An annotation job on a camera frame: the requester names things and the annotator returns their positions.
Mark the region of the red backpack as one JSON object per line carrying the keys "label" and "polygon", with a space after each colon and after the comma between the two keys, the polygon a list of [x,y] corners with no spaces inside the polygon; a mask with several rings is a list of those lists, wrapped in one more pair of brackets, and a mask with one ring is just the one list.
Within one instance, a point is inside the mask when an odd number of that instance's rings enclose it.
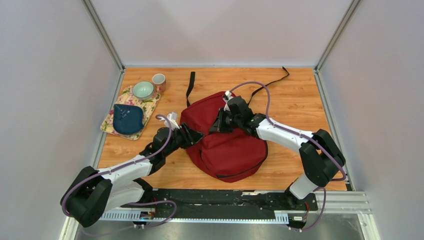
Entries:
{"label": "red backpack", "polygon": [[231,133],[209,134],[219,109],[225,106],[223,95],[220,91],[198,101],[188,100],[180,123],[204,134],[202,140],[186,149],[190,160],[211,177],[233,183],[258,171],[268,157],[268,143],[239,128]]}

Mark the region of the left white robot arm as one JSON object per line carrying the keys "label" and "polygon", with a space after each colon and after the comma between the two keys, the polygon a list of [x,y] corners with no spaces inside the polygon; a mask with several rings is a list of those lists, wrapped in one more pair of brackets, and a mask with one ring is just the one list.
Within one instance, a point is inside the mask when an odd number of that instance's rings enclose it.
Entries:
{"label": "left white robot arm", "polygon": [[185,123],[175,129],[162,127],[132,159],[107,168],[83,168],[60,200],[63,213],[86,228],[111,209],[132,203],[148,207],[153,194],[142,178],[163,167],[167,156],[194,146],[204,136]]}

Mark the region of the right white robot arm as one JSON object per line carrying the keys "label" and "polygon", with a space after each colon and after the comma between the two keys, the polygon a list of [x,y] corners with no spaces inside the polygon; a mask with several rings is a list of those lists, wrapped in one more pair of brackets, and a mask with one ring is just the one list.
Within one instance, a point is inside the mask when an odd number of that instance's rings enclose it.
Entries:
{"label": "right white robot arm", "polygon": [[299,154],[304,173],[286,190],[285,203],[290,209],[299,209],[309,193],[326,187],[338,172],[346,174],[346,159],[326,130],[304,131],[281,124],[267,114],[254,114],[241,96],[232,96],[230,92],[222,99],[225,105],[219,109],[210,133],[240,129],[248,136],[277,143]]}

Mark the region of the pink ceramic mug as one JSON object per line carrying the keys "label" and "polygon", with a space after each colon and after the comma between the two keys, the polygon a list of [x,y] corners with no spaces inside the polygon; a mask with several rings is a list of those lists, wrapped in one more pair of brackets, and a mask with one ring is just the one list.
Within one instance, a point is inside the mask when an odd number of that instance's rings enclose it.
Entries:
{"label": "pink ceramic mug", "polygon": [[155,74],[151,79],[156,92],[162,94],[167,88],[166,77],[162,73]]}

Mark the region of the dark blue leaf plate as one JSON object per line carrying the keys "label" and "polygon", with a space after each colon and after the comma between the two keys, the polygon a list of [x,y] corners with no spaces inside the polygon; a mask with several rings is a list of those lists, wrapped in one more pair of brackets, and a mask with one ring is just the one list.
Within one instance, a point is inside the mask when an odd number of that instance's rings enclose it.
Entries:
{"label": "dark blue leaf plate", "polygon": [[115,104],[113,106],[112,126],[122,135],[132,135],[144,128],[144,112],[136,105]]}

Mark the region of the light green ceramic bowl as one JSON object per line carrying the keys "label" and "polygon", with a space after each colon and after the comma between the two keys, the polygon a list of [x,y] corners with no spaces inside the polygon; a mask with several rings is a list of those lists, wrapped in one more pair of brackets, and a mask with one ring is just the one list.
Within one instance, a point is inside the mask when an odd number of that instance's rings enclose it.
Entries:
{"label": "light green ceramic bowl", "polygon": [[148,100],[155,93],[154,85],[149,81],[141,81],[132,88],[132,94],[139,100]]}

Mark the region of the floral fabric tray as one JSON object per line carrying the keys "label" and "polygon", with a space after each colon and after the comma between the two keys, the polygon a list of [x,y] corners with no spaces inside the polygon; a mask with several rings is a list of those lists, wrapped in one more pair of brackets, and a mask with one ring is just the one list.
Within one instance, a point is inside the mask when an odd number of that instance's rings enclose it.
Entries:
{"label": "floral fabric tray", "polygon": [[[142,123],[144,126],[147,125],[151,117],[153,116],[153,113],[155,111],[155,108],[157,107],[161,95],[159,93],[154,93],[153,97],[145,99],[145,100],[139,100],[136,96],[133,95],[133,85],[129,85],[126,88],[123,89],[121,95],[118,96],[115,104],[123,104],[123,105],[130,105],[130,106],[136,106],[140,107],[143,110],[143,119]],[[114,116],[114,110],[113,108],[110,109],[108,112],[108,115],[100,125],[100,129],[108,134],[112,134],[118,137],[122,137],[128,140],[136,141],[140,138],[140,136],[143,133],[143,130],[140,130],[133,134],[120,134],[118,133],[114,127],[113,127],[113,116]]]}

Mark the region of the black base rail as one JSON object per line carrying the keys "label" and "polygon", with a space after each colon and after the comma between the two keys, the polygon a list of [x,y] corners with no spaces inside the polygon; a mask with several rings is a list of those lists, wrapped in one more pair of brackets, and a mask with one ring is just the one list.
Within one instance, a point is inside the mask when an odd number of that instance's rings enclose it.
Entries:
{"label": "black base rail", "polygon": [[165,189],[150,190],[140,203],[152,207],[155,220],[172,215],[175,220],[276,220],[276,213],[299,211],[305,223],[311,211],[318,210],[316,196],[290,200],[285,192],[254,190]]}

